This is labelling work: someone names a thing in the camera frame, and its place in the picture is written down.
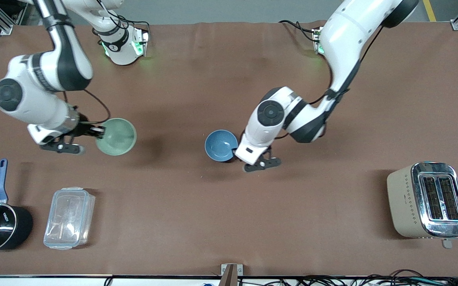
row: blue pot handle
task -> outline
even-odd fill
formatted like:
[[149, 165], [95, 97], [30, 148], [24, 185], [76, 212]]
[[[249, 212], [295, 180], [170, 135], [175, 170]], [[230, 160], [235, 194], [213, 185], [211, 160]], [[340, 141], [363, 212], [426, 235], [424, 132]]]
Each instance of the blue pot handle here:
[[8, 160], [3, 158], [0, 160], [0, 203], [7, 203], [8, 196], [5, 190], [6, 171], [8, 166]]

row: transparent plastic container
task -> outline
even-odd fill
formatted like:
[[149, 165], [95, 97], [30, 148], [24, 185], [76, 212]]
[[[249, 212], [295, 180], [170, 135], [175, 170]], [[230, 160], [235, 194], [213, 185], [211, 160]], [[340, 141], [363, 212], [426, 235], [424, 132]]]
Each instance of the transparent plastic container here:
[[43, 237], [48, 248], [66, 250], [87, 242], [95, 196], [79, 187], [54, 193]]

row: green bowl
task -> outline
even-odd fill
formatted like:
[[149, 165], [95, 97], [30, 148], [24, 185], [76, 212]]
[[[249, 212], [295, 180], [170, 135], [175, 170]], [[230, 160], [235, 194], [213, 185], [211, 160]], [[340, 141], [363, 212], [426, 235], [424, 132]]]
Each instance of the green bowl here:
[[104, 136], [96, 140], [100, 151], [110, 156], [119, 156], [134, 147], [137, 132], [130, 121], [123, 118], [112, 118], [102, 123], [102, 126], [105, 127]]

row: brown table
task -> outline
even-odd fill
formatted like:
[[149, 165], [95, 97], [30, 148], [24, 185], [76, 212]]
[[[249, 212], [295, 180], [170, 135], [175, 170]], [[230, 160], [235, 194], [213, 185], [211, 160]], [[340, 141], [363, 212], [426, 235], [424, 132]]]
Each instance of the brown table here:
[[[211, 274], [237, 262], [248, 275], [458, 275], [458, 241], [445, 250], [440, 240], [401, 237], [386, 193], [387, 175], [417, 161], [458, 173], [458, 31], [449, 23], [384, 29], [325, 137], [277, 141], [283, 165], [252, 174], [211, 161], [204, 140], [219, 128], [239, 134], [272, 87], [307, 100], [324, 92], [329, 69], [298, 31], [153, 26], [149, 58], [124, 67], [104, 56], [91, 27], [76, 31], [95, 71], [89, 90], [134, 123], [138, 142], [111, 157], [82, 137], [84, 156], [59, 155], [0, 112], [10, 203], [35, 221], [18, 250], [0, 251], [0, 274]], [[0, 39], [0, 78], [13, 56], [50, 48], [43, 27], [15, 27]], [[83, 92], [69, 99], [92, 120], [105, 116]], [[52, 195], [70, 186], [96, 195], [89, 244], [52, 250], [42, 242]]]

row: blue bowl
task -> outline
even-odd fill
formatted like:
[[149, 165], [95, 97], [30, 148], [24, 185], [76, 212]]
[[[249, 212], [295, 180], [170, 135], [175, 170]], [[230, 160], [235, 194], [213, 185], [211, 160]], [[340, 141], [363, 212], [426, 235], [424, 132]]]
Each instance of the blue bowl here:
[[227, 130], [211, 132], [204, 143], [206, 154], [217, 162], [225, 162], [234, 157], [233, 149], [238, 148], [236, 136]]

